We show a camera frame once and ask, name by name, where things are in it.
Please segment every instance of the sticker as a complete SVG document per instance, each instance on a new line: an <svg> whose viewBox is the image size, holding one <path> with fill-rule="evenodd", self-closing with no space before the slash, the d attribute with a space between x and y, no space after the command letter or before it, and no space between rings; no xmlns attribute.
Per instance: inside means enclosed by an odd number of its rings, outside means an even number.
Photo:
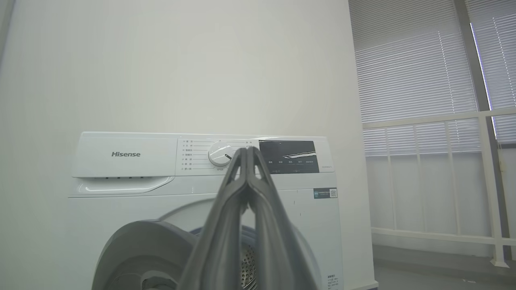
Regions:
<svg viewBox="0 0 516 290"><path fill-rule="evenodd" d="M336 188L314 188L314 198L337 198Z"/></svg>
<svg viewBox="0 0 516 290"><path fill-rule="evenodd" d="M335 289L338 286L338 277L336 275L328 275L328 290Z"/></svg>

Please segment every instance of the horizontal venetian blind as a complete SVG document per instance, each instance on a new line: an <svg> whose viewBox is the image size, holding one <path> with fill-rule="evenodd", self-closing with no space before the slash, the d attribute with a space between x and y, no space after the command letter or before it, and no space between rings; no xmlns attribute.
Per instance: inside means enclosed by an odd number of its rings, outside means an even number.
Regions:
<svg viewBox="0 0 516 290"><path fill-rule="evenodd" d="M349 8L362 122L477 110L453 0L350 0ZM419 145L433 148L426 152L447 152L438 145L447 141L441 125L416 127L426 136ZM454 137L464 136L454 150L478 150L470 131L457 122L448 126L456 129ZM366 155L385 155L387 145L391 154L413 154L413 129L364 130Z"/></svg>
<svg viewBox="0 0 516 290"><path fill-rule="evenodd" d="M516 106L516 1L466 1L492 109ZM516 116L495 118L498 142L516 143Z"/></svg>

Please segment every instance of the railing post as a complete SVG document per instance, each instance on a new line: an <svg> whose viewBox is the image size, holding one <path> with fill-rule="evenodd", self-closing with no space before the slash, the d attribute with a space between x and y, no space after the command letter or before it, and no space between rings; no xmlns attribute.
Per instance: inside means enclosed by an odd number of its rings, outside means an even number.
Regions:
<svg viewBox="0 0 516 290"><path fill-rule="evenodd" d="M480 126L480 144L482 145L482 162L486 176L486 187L489 202L489 213L491 215L491 234L494 238L494 255L491 263L496 267L509 268L504 259L504 245L502 241L502 223L500 221L500 209L498 207L498 196L496 180L494 176L493 156L489 140L488 124L485 117L478 118Z"/></svg>

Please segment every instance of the washing machine door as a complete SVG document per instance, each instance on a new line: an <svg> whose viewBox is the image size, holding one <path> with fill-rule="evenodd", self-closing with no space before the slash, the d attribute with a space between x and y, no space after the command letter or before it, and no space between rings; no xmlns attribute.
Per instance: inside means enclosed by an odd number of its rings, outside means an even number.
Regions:
<svg viewBox="0 0 516 290"><path fill-rule="evenodd" d="M129 223L104 247L92 290L173 290L196 240L164 221Z"/></svg>

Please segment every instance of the hisense logo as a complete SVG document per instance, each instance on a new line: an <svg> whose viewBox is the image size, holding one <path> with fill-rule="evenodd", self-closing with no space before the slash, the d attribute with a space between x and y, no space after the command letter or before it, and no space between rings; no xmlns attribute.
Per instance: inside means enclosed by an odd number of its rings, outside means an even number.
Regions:
<svg viewBox="0 0 516 290"><path fill-rule="evenodd" d="M140 153L120 153L120 152L113 152L111 153L111 157L140 157Z"/></svg>

